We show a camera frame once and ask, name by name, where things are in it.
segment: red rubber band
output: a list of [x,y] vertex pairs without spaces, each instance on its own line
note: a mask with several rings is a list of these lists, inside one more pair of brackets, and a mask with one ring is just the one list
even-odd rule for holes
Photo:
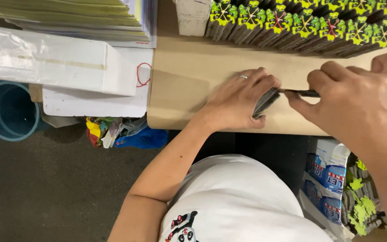
[[140,84],[140,85],[137,86],[137,87],[146,86],[147,83],[150,81],[150,78],[149,78],[149,80],[147,80],[147,81],[144,82],[144,83],[141,83],[141,81],[140,81],[140,77],[138,76],[138,70],[139,70],[140,66],[143,65],[143,64],[148,65],[148,66],[150,67],[150,69],[152,69],[152,66],[151,66],[149,63],[145,63],[145,62],[143,62],[143,63],[141,63],[141,64],[139,64],[139,65],[137,66],[137,81],[138,81],[138,83]]

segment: cardboard sheet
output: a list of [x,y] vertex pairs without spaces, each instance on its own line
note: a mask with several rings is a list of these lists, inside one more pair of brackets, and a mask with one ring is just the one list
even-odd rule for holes
[[[384,50],[350,59],[333,59],[349,66],[370,69],[371,59]],[[171,1],[159,1],[158,39],[148,105],[151,128],[182,129],[206,102],[208,94],[238,71],[267,68],[282,81],[282,88],[308,89],[307,74],[330,59],[294,52],[255,49],[232,42],[215,43],[204,37],[178,35],[177,13]],[[315,98],[306,98],[311,103]],[[276,134],[327,135],[289,107],[282,95],[269,109],[261,130],[237,130]]]

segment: trash bin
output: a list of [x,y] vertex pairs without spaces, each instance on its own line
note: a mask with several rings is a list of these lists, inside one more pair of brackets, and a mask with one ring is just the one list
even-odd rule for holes
[[30,99],[29,89],[16,82],[0,82],[0,138],[20,141],[48,127],[38,104]]

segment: panda print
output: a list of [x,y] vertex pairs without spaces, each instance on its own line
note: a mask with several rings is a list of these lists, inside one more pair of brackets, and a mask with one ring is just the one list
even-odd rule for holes
[[196,239],[195,230],[192,228],[197,211],[192,211],[185,215],[179,215],[171,223],[171,229],[174,229],[165,239],[166,242],[199,242]]

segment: stack of paper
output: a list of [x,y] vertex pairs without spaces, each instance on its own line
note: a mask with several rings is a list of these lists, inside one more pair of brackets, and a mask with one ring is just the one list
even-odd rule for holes
[[157,0],[0,0],[0,18],[24,30],[156,47]]

